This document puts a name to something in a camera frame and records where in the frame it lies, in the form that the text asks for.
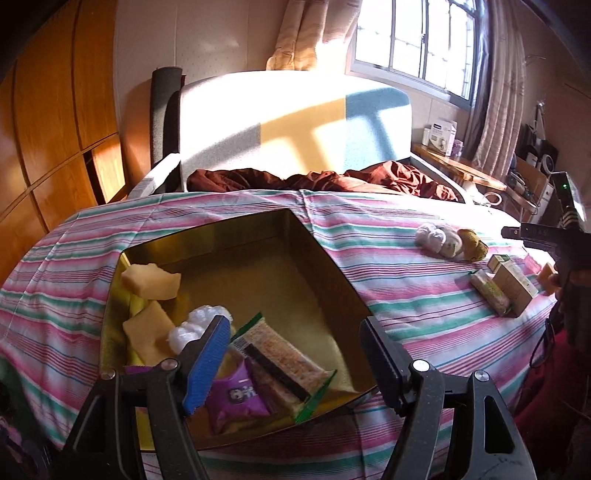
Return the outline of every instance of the gold tray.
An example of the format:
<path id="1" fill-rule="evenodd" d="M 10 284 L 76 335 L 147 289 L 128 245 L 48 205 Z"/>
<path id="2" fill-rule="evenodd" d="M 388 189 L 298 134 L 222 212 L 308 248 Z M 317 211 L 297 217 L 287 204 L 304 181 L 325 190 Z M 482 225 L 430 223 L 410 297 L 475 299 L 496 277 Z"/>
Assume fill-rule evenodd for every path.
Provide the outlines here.
<path id="1" fill-rule="evenodd" d="M 359 344 L 359 323 L 371 313 L 339 267 L 290 210 L 222 220 L 173 233 L 124 250 L 111 282 L 103 320 L 100 368 L 123 371 L 141 364 L 122 324 L 144 301 L 121 287 L 130 264 L 156 263 L 182 274 L 178 296 L 160 302 L 179 325 L 193 309 L 223 305 L 237 329 L 258 312 L 286 340 L 326 370 L 337 369 L 313 419 L 375 386 Z M 142 450 L 153 450 L 147 416 L 138 411 Z M 187 422 L 198 450 L 251 440 L 294 425 L 289 418 L 212 436 L 207 413 Z"/>

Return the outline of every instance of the sponge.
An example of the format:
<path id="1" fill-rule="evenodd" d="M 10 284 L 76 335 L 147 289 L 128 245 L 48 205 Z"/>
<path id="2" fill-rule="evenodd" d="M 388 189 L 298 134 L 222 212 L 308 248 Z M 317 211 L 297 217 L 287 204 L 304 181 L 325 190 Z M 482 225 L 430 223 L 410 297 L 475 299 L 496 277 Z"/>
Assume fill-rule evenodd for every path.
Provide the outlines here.
<path id="1" fill-rule="evenodd" d="M 168 345 L 174 323 L 157 301 L 151 301 L 137 315 L 123 322 L 123 330 L 144 365 L 153 367 L 165 358 L 175 357 Z"/>
<path id="2" fill-rule="evenodd" d="M 142 299 L 169 300 L 178 294 L 181 274 L 168 273 L 154 263 L 133 264 L 121 274 L 121 284 Z"/>

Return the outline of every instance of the product box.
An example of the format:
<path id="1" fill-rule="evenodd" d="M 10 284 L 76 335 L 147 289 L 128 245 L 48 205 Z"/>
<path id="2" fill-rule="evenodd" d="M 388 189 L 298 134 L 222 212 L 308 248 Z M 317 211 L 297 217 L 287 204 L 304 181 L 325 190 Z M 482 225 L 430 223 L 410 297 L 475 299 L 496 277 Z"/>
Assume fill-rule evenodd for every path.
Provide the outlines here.
<path id="1" fill-rule="evenodd" d="M 457 122 L 438 118 L 431 126 L 429 148 L 449 157 L 452 154 L 453 141 L 456 139 Z"/>
<path id="2" fill-rule="evenodd" d="M 518 316 L 538 294 L 538 289 L 511 260 L 499 264 L 493 281 L 509 297 L 512 309 Z"/>
<path id="3" fill-rule="evenodd" d="M 499 269 L 500 264 L 509 261 L 511 261 L 511 257 L 509 255 L 495 254 L 488 261 L 488 268 L 491 269 L 491 272 L 496 273 L 496 271 Z"/>

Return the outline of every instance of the brown blanket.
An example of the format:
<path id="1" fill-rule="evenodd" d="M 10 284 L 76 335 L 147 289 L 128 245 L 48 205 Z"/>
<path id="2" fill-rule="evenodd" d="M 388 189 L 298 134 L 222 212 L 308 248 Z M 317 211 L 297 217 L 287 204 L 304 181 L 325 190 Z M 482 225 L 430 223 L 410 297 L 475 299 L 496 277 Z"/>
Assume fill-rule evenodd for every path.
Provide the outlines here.
<path id="1" fill-rule="evenodd" d="M 452 189 L 441 185 L 414 167 L 387 161 L 361 171 L 347 170 L 308 175 L 292 175 L 282 180 L 266 171 L 253 168 L 239 170 L 195 170 L 187 179 L 190 192 L 235 192 L 237 190 L 312 190 L 314 192 L 358 192 L 407 194 L 421 198 L 457 202 Z"/>

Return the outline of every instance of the window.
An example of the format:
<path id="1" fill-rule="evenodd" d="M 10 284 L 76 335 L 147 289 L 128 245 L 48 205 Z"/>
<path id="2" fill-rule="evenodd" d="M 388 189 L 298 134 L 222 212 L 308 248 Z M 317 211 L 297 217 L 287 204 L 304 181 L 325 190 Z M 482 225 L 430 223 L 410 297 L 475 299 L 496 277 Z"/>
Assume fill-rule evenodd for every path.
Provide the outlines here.
<path id="1" fill-rule="evenodd" d="M 477 18 L 475 0 L 363 0 L 351 70 L 467 107 Z"/>

